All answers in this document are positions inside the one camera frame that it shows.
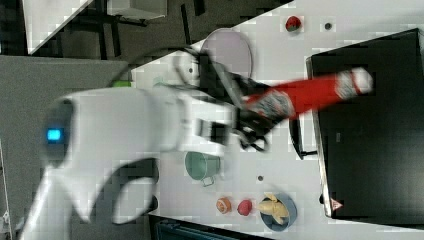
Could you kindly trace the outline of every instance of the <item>gray panel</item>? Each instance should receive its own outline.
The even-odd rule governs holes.
[[[105,87],[126,65],[118,61],[0,56],[0,138],[13,228],[29,211],[41,179],[40,133],[49,104],[73,91]],[[141,223],[85,224],[76,215],[71,222],[72,239],[141,239],[142,228],[148,229]]]

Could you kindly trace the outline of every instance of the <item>red and white object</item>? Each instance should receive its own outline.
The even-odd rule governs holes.
[[[372,90],[371,75],[363,68],[354,68],[272,86],[263,94],[249,96],[246,105],[270,119],[296,119],[306,111],[318,110]]]

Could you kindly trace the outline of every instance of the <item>blue light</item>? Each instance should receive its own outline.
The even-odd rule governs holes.
[[[62,131],[59,129],[48,129],[47,130],[47,140],[48,141],[58,141],[62,137]]]

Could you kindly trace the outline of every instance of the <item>toy food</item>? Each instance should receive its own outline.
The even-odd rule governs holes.
[[[250,211],[252,211],[252,202],[250,200],[243,200],[238,208],[237,211],[240,215],[247,216],[249,215]]]
[[[279,224],[283,224],[282,217],[289,216],[287,208],[281,202],[278,202],[274,194],[265,193],[265,195],[271,200],[262,201],[257,209],[263,214],[271,215]]]
[[[286,22],[286,29],[289,32],[293,32],[299,29],[301,25],[302,22],[300,21],[300,19],[298,17],[292,16]]]
[[[226,197],[220,198],[216,202],[216,208],[218,208],[222,214],[226,214],[227,212],[231,212],[231,202]]]

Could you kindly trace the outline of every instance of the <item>green cup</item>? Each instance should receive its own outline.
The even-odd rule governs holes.
[[[185,166],[188,175],[197,181],[202,181],[207,187],[215,183],[214,175],[218,174],[220,158],[199,152],[188,152],[185,155]]]

